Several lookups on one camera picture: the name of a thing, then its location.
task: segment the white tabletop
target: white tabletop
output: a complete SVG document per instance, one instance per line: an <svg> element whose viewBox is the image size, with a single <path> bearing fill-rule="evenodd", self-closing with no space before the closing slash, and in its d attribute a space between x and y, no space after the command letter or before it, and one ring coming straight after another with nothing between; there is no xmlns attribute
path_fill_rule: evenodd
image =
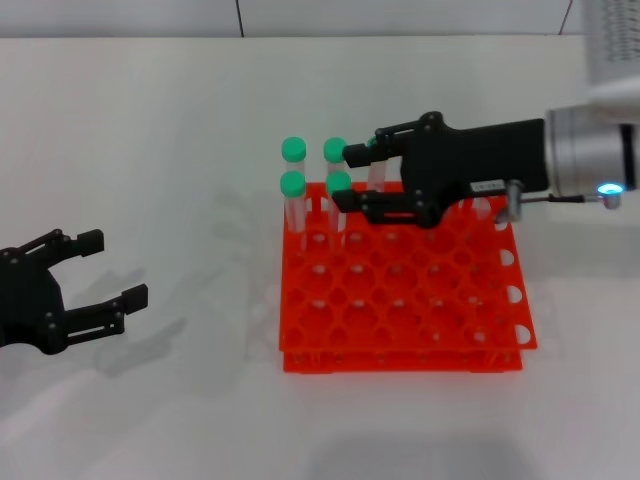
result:
<svg viewBox="0 0 640 480"><path fill-rule="evenodd" d="M329 136L582 102L581 53L565 37L0 41L0 246L100 228L104 253L54 269L67 306L150 289L123 336L0 350L0 477L637 479L640 198L525 208L541 348L523 372L295 376L277 352L284 137L307 140L319 180Z"/></svg>

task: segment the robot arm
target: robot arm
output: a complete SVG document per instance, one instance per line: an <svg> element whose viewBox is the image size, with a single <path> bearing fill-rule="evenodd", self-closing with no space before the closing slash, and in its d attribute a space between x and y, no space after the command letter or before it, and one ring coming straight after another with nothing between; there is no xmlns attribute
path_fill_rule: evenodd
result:
<svg viewBox="0 0 640 480"><path fill-rule="evenodd" d="M401 156L403 192L337 192L343 212L370 223L431 228L464 198L505 194L498 220L518 220L532 201L620 205L635 190L640 149L640 7L635 0L584 2L589 106L549 111L546 119L454 130L440 112L378 129L371 146L351 145L350 167ZM550 195L522 199L523 193Z"/></svg>

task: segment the green cap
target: green cap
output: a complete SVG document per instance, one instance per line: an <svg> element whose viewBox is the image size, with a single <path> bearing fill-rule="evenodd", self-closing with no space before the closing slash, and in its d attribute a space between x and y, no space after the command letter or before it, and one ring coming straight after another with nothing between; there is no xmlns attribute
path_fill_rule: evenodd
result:
<svg viewBox="0 0 640 480"><path fill-rule="evenodd" d="M307 145L300 137L285 138L282 142L282 158L289 163L301 162L307 156Z"/></svg>
<svg viewBox="0 0 640 480"><path fill-rule="evenodd" d="M296 198L304 195L304 175L300 172L287 172L280 177L280 191L287 198Z"/></svg>
<svg viewBox="0 0 640 480"><path fill-rule="evenodd" d="M324 159L329 163L344 162L342 150L347 146L344 138L333 137L324 142Z"/></svg>
<svg viewBox="0 0 640 480"><path fill-rule="evenodd" d="M327 177L327 192L333 195L340 190L351 190L351 177L346 172L333 172Z"/></svg>

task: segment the gray wall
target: gray wall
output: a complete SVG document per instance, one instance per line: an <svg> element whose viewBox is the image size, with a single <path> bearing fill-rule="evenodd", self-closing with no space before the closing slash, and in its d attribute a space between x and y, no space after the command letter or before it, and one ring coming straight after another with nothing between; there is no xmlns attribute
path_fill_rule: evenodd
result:
<svg viewBox="0 0 640 480"><path fill-rule="evenodd" d="M321 36L557 34L570 0L238 2L246 36ZM567 32L579 31L578 7ZM240 35L236 0L0 0L0 36Z"/></svg>

